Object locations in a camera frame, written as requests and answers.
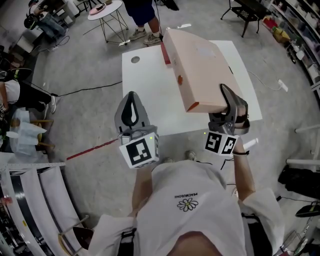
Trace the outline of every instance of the cardboard box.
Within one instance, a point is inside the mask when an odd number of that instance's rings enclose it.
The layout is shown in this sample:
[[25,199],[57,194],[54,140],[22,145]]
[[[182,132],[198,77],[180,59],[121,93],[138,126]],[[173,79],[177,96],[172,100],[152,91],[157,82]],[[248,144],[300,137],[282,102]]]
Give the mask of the cardboard box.
[[186,112],[220,113],[227,103],[220,84],[243,98],[225,57],[214,43],[197,35],[168,29],[163,43],[178,82]]
[[222,134],[215,131],[207,132],[204,149],[219,156],[232,156],[239,136]]
[[154,132],[119,147],[129,168],[141,168],[159,161],[159,136]]

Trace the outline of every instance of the flower logo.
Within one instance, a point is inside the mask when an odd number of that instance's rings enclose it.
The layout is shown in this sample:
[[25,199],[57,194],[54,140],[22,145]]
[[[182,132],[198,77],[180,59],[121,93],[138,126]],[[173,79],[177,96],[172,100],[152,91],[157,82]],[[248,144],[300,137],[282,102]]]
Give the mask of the flower logo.
[[198,202],[193,201],[192,197],[190,197],[188,199],[183,199],[182,201],[180,201],[179,204],[177,205],[177,207],[180,210],[187,212],[189,210],[192,211],[194,208],[196,208],[197,205],[198,205]]

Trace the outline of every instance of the black bag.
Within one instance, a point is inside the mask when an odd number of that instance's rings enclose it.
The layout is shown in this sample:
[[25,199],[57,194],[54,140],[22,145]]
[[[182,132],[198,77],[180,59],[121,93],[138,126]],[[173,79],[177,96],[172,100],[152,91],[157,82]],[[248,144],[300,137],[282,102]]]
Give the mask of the black bag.
[[37,16],[35,16],[33,13],[31,13],[31,7],[29,8],[29,15],[26,16],[26,19],[24,20],[24,26],[28,30],[33,30],[37,24],[38,24],[39,19]]

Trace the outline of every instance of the person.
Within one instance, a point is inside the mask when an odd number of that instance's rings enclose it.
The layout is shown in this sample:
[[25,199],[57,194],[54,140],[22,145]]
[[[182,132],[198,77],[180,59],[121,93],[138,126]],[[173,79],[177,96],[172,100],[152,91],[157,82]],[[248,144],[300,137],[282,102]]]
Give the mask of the person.
[[148,23],[152,31],[151,34],[143,41],[145,45],[153,45],[161,42],[162,35],[160,34],[159,20],[155,15],[155,10],[152,7],[153,0],[124,0],[124,5],[129,16],[137,25],[134,33],[129,37],[131,41],[145,37],[147,32],[145,24]]
[[278,178],[278,182],[284,184],[288,191],[320,200],[318,178],[320,178],[320,173],[309,169],[290,168],[289,165],[286,165]]
[[137,170],[132,213],[100,217],[88,244],[92,256],[272,256],[278,251],[283,214],[270,188],[256,191],[241,138],[233,151],[238,199],[226,191],[213,165],[196,161],[193,151],[186,156]]
[[0,81],[0,104],[3,104],[5,112],[9,104],[14,104],[17,107],[34,108],[39,112],[45,111],[45,115],[48,108],[53,114],[57,107],[54,96],[13,79]]
[[37,6],[38,0],[31,0],[29,2],[29,10],[27,15],[34,14],[38,17],[39,21],[37,25],[42,29],[51,39],[57,40],[61,36],[65,36],[68,32],[68,28],[64,29],[57,21],[46,11],[47,5],[43,8]]

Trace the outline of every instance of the gray floor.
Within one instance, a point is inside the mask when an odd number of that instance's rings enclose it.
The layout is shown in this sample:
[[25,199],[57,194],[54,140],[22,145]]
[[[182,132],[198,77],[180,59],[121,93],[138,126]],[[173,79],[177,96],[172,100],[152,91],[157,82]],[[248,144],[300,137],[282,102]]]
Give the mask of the gray floor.
[[[241,38],[244,22],[240,18],[229,12],[220,20],[228,8],[227,0],[177,0],[177,3],[178,12],[159,7],[163,31],[167,27],[191,24],[184,30],[208,40],[231,40],[247,70],[269,87],[277,88],[277,79],[287,85],[288,93],[273,91],[250,75],[263,120],[252,122],[250,133],[243,140],[259,138],[259,144],[248,157],[257,188],[271,187],[277,196],[303,199],[287,192],[277,178],[288,157],[310,158],[310,149],[314,146],[315,134],[294,133],[294,128],[320,122],[319,107],[305,73],[291,62],[285,49],[264,26],[260,25],[256,34],[257,23],[250,23]],[[132,33],[133,20],[124,6],[120,12]],[[33,81],[38,85],[46,82],[45,88],[56,94],[121,81],[122,53],[145,47],[143,39],[118,47],[105,43],[100,28],[83,35],[98,24],[99,21],[87,20],[83,12],[70,28],[68,44],[40,55]],[[60,98],[48,133],[49,140],[56,145],[55,158],[65,161],[69,156],[117,138],[114,114],[121,99],[121,84]],[[66,162],[65,178],[71,195],[79,211],[92,216],[90,225],[103,213],[126,216],[131,210],[135,171],[128,169],[118,146],[115,142]],[[211,162],[217,168],[223,163],[222,158],[203,151],[203,131],[160,138],[161,157],[182,160],[185,150],[194,150],[201,161]],[[232,163],[226,163],[222,173],[228,182],[234,181]],[[287,199],[279,203],[285,214],[286,230],[303,230],[305,220],[295,218],[294,213],[306,203]]]

